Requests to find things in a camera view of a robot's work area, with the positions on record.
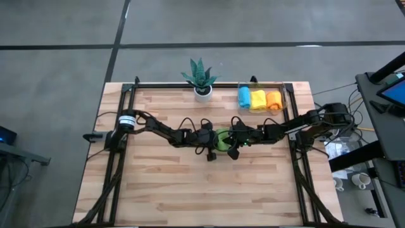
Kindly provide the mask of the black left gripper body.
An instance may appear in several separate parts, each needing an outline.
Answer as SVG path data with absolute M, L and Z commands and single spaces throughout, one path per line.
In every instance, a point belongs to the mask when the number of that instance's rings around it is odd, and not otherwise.
M 213 149 L 215 136 L 216 132 L 213 130 L 213 123 L 203 123 L 200 129 L 192 129 L 189 132 L 189 147 Z

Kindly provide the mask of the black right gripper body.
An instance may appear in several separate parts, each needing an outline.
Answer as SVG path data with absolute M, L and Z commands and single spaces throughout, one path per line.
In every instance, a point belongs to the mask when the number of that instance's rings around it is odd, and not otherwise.
M 238 121 L 229 128 L 228 142 L 232 146 L 250 146 L 259 143 L 263 137 L 261 129 L 255 129 L 246 125 L 243 121 Z

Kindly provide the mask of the green microfiber towel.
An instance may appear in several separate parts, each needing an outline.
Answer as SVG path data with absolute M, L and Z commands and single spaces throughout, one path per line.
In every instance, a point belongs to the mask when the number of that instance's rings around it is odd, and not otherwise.
M 228 129 L 217 129 L 215 138 L 215 149 L 219 152 L 227 152 L 231 145 L 225 143 L 223 140 L 229 136 Z

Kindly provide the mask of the clear plastic basket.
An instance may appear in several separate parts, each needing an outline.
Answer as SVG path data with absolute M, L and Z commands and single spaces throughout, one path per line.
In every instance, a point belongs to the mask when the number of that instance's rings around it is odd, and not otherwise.
M 237 101 L 238 101 L 238 90 L 240 87 L 248 87 L 250 93 L 253 91 L 263 90 L 266 94 L 270 91 L 279 91 L 282 95 L 282 104 L 283 108 L 281 110 L 269 110 L 266 108 L 265 110 L 251 110 L 251 109 L 244 109 L 241 108 L 238 104 L 239 113 L 243 115 L 253 114 L 253 115 L 269 115 L 269 116 L 276 116 L 279 113 L 283 112 L 283 110 L 287 107 L 288 102 L 285 98 L 285 84 L 281 82 L 265 84 L 259 82 L 240 82 L 238 83 L 237 89 Z

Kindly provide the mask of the yellow microfiber towel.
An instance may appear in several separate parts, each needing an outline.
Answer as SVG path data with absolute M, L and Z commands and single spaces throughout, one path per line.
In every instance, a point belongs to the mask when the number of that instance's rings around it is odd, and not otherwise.
M 251 95 L 251 110 L 266 109 L 266 93 L 263 90 L 253 91 Z

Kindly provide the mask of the blue microfiber towel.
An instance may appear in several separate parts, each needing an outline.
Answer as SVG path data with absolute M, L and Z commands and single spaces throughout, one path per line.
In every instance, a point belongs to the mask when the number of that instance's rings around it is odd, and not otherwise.
M 240 87 L 238 90 L 238 104 L 241 108 L 249 109 L 251 106 L 250 90 L 248 87 Z

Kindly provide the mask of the orange microfiber towel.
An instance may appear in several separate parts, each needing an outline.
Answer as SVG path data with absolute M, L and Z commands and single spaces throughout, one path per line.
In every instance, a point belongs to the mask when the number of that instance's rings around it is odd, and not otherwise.
M 282 95 L 279 91 L 270 91 L 266 94 L 266 107 L 269 110 L 281 110 L 283 108 Z

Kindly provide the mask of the white round plant pot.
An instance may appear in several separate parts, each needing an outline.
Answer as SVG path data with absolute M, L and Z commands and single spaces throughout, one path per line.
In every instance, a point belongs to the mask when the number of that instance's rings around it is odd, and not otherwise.
M 196 99 L 196 101 L 200 102 L 200 103 L 207 103 L 210 101 L 210 99 L 212 98 L 213 95 L 213 88 L 212 86 L 208 86 L 207 88 L 205 88 L 204 92 L 200 91 L 200 88 L 195 87 L 194 88 L 194 97 Z

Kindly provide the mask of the green succulent plant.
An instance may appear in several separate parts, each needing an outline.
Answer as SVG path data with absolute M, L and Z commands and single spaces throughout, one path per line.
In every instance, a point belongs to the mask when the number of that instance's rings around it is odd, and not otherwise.
M 192 75 L 189 76 L 185 72 L 181 72 L 186 82 L 194 87 L 196 91 L 203 92 L 213 85 L 219 76 L 211 75 L 211 67 L 204 69 L 203 60 L 199 58 L 198 62 L 190 59 L 190 68 Z

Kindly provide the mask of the black workstation stand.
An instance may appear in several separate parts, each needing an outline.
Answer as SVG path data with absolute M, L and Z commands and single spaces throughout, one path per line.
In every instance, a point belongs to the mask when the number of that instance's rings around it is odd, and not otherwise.
M 396 228 L 405 228 L 405 189 L 397 185 L 394 173 L 394 162 L 405 160 L 405 120 L 387 112 L 377 112 L 370 102 L 390 104 L 390 101 L 378 96 L 377 92 L 384 88 L 383 79 L 395 77 L 394 72 L 403 66 L 405 52 L 375 73 L 367 72 L 356 76 L 358 89 L 377 135 L 377 140 L 371 142 L 370 146 L 379 146 L 382 150 L 383 156 L 374 158 L 373 165 Z

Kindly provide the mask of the blue screen monitor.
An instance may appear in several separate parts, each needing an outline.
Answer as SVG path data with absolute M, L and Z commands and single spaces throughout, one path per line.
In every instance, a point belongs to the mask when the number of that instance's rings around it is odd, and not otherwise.
M 377 96 L 395 105 L 405 107 L 405 77 L 379 90 Z

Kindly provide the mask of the grey side table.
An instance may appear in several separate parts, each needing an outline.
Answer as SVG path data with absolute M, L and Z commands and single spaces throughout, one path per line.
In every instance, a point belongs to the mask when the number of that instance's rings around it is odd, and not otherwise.
M 32 162 L 48 166 L 51 159 L 0 143 L 0 228 L 6 228 L 18 189 L 26 181 Z

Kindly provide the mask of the black device with blue light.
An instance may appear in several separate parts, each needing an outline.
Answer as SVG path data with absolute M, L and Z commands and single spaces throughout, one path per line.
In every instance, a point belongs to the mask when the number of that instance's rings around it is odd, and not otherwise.
M 5 127 L 0 126 L 0 143 L 5 143 L 7 145 L 14 145 L 16 141 L 17 133 L 9 130 Z

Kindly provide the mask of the black metal table frame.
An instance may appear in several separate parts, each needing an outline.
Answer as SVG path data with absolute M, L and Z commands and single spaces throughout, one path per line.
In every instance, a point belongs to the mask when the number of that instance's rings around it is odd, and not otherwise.
M 199 128 L 203 118 L 215 128 L 228 127 L 241 118 L 255 127 L 275 119 L 284 122 L 313 109 L 307 82 L 291 82 L 292 92 L 283 112 L 243 112 L 237 105 L 235 82 L 217 83 L 207 103 L 195 100 L 185 83 L 140 83 L 134 93 L 125 83 L 104 86 L 95 129 L 113 130 L 115 113 L 126 108 L 144 110 L 172 128 Z M 84 217 L 100 197 L 118 164 L 121 181 L 108 196 L 99 215 L 88 224 L 97 226 L 295 226 L 321 221 L 307 193 L 299 190 L 294 177 L 289 140 L 274 145 L 240 149 L 238 160 L 218 153 L 215 161 L 192 148 L 174 148 L 162 137 L 143 132 L 128 138 L 124 153 L 109 154 L 102 142 L 92 143 L 85 163 L 72 219 L 85 227 Z

